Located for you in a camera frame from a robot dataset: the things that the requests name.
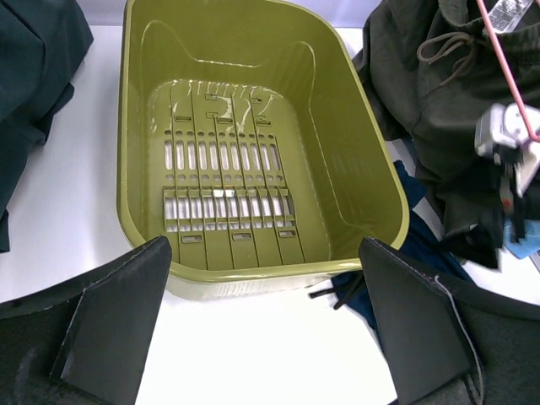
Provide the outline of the thin pink wire hanger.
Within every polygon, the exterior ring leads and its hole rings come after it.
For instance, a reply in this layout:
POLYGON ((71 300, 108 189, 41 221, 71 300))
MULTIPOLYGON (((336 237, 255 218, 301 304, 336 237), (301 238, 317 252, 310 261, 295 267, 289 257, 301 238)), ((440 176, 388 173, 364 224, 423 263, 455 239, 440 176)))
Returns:
POLYGON ((539 135, 537 134, 537 131, 533 129, 532 124, 529 121, 529 118, 527 116, 526 107, 523 102, 523 99, 521 97, 520 90, 517 87, 516 81, 514 79, 514 76, 512 74, 512 71, 510 70, 510 66, 507 62, 507 59, 505 57, 504 51, 500 45, 500 41, 497 37, 497 34, 494 30, 494 27, 489 19, 489 12, 486 9, 484 3, 482 0, 476 1, 478 5, 478 10, 481 14, 484 26, 489 34, 489 39, 491 42, 492 47, 494 48, 494 53, 498 59, 499 65, 502 69, 502 72, 505 76, 506 83, 509 86, 510 93, 512 94, 512 97, 518 107, 518 110, 521 114, 521 119, 523 120, 523 123, 526 127, 529 140, 531 142, 539 142, 539 135))

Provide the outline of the navy blue shorts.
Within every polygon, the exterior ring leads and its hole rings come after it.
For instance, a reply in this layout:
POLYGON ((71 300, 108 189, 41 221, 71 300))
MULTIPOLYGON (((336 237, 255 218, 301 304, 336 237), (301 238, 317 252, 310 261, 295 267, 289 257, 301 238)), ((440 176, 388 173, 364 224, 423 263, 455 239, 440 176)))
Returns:
MULTIPOLYGON (((408 174, 401 160, 395 161, 394 166, 405 191, 410 213, 408 233, 400 252, 443 273, 472 283, 473 279, 462 265, 450 253, 440 248, 439 241, 429 226, 413 211, 424 198, 425 187, 408 174)), ((314 299, 327 294, 337 296, 337 303, 333 306, 334 310, 346 305, 362 316, 374 332, 379 332, 364 274, 361 271, 338 274, 332 278, 331 288, 312 292, 309 297, 314 299)))

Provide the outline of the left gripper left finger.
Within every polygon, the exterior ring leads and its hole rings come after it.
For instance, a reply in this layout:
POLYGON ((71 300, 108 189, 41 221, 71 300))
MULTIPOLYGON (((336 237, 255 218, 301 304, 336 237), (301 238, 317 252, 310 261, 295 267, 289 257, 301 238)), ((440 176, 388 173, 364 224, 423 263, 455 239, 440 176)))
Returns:
POLYGON ((1 304, 3 404, 133 404, 172 258, 156 237, 1 304))

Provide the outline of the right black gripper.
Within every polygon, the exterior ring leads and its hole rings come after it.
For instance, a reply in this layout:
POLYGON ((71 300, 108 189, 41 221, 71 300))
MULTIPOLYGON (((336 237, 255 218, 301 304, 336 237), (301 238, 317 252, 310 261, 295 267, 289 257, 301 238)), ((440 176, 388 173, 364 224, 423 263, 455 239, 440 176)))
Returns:
POLYGON ((500 200, 505 218, 512 223, 513 242, 518 242, 526 236, 525 221, 539 221, 539 169, 523 197, 516 192, 516 169, 508 161, 499 161, 496 154, 494 163, 501 167, 500 200))

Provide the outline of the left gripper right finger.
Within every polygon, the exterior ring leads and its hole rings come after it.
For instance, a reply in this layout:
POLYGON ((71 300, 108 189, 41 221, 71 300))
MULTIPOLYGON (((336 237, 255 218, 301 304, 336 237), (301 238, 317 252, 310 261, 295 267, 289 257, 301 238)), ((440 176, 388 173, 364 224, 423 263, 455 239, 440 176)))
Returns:
POLYGON ((399 404, 537 404, 539 308, 440 273, 373 238, 359 247, 399 404))

